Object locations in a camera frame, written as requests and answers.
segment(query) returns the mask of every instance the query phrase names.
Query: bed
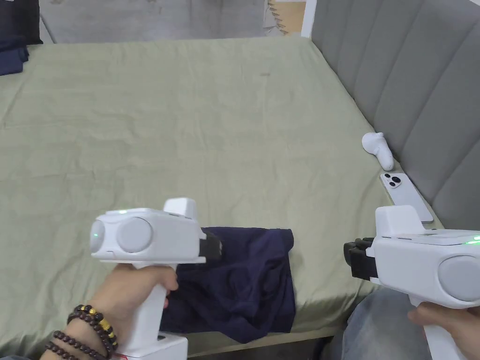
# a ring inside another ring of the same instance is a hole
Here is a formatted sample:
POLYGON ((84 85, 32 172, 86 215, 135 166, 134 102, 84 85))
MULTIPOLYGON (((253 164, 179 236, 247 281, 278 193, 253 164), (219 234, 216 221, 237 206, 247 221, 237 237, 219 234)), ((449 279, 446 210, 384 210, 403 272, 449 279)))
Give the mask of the bed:
POLYGON ((98 214, 175 196, 197 201, 202 226, 295 237, 292 332, 190 334, 191 356, 333 335, 375 290, 342 253, 391 204, 360 143, 373 129, 432 205, 429 226, 480 228, 475 6, 318 0, 311 39, 32 47, 0 78, 0 356, 34 357, 103 280, 98 214))

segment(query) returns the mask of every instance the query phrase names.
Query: white smartphone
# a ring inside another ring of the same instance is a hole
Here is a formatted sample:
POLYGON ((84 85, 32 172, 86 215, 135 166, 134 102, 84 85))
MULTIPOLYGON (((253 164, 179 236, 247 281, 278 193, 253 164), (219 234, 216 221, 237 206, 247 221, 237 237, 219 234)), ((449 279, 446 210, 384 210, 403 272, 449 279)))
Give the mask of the white smartphone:
POLYGON ((433 222, 433 216, 427 205, 406 174, 388 172, 381 174, 380 180, 395 205, 411 205, 417 211, 422 223, 433 222))

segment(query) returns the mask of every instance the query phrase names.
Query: gripper handle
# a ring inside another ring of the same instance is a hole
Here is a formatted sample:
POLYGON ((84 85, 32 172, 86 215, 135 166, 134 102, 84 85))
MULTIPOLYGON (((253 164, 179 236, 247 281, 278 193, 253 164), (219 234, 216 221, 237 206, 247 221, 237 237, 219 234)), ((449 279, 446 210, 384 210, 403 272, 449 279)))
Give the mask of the gripper handle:
MULTIPOLYGON (((410 296, 410 302, 417 307, 422 300, 410 296)), ((428 325, 423 328, 432 360, 467 360, 448 331, 437 325, 428 325)))
MULTIPOLYGON (((152 264, 135 264, 137 269, 152 264)), ((176 265, 169 265, 175 270, 176 265)), ((162 321, 163 305, 167 290, 156 285, 148 298, 137 309, 133 316, 132 330, 125 344, 119 349, 119 353, 128 355, 135 350, 151 346, 158 341, 158 331, 162 321)))

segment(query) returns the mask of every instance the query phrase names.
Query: dark pillow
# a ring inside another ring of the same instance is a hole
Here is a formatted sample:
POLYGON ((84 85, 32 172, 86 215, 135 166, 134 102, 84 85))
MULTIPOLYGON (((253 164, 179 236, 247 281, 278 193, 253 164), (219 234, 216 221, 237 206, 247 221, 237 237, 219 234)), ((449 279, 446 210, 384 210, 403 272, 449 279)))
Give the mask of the dark pillow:
POLYGON ((42 44, 38 0, 0 0, 0 39, 11 36, 24 36, 28 45, 42 44))

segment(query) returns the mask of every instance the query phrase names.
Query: jeans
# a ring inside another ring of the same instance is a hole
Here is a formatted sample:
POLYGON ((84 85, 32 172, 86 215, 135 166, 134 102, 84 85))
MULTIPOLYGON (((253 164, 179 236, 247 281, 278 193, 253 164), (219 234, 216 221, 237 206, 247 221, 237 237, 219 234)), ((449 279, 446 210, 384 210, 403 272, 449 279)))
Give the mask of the jeans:
POLYGON ((322 360, 431 360, 422 327, 412 324, 408 296, 383 288, 365 298, 322 360))

